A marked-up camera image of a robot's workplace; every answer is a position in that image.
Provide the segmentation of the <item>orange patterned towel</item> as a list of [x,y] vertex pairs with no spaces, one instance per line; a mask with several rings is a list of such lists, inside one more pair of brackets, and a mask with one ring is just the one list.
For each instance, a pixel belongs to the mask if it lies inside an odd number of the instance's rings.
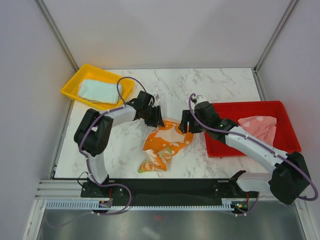
[[166,172],[171,168],[173,157],[194,140],[193,133],[182,133],[179,123],[165,119],[164,126],[157,127],[145,139],[145,159],[138,168],[139,173]]

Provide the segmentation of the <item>light blue white towel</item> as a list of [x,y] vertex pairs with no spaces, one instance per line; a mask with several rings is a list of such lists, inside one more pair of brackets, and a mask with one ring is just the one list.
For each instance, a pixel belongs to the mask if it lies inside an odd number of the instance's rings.
[[79,86],[78,97],[97,103],[117,104],[123,86],[93,79],[84,79]]

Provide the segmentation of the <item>pink white towel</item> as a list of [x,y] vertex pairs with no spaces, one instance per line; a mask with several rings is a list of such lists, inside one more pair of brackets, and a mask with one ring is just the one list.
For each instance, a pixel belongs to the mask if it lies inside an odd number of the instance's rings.
[[276,135],[277,119],[272,116],[250,116],[240,118],[239,125],[249,134],[272,146]]

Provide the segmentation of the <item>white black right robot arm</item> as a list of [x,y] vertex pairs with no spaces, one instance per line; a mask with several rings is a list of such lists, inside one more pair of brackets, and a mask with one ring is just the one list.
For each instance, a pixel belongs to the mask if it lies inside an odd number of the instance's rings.
[[299,152],[288,153],[252,136],[231,119],[221,119],[214,106],[201,95],[192,94],[188,110],[182,112],[182,133],[206,133],[215,141],[236,149],[260,164],[266,173],[239,171],[228,185],[229,193],[270,193],[286,205],[296,199],[314,201],[319,193],[312,182],[305,159]]

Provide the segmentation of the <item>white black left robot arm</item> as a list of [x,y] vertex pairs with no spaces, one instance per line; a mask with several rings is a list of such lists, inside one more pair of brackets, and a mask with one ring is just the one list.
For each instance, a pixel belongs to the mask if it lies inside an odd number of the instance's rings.
[[86,158],[87,180],[81,184],[81,197],[103,198],[112,189],[105,167],[104,151],[113,127],[143,119],[148,127],[163,127],[161,107],[156,105],[158,96],[140,91],[120,107],[99,112],[88,109],[73,137],[79,152]]

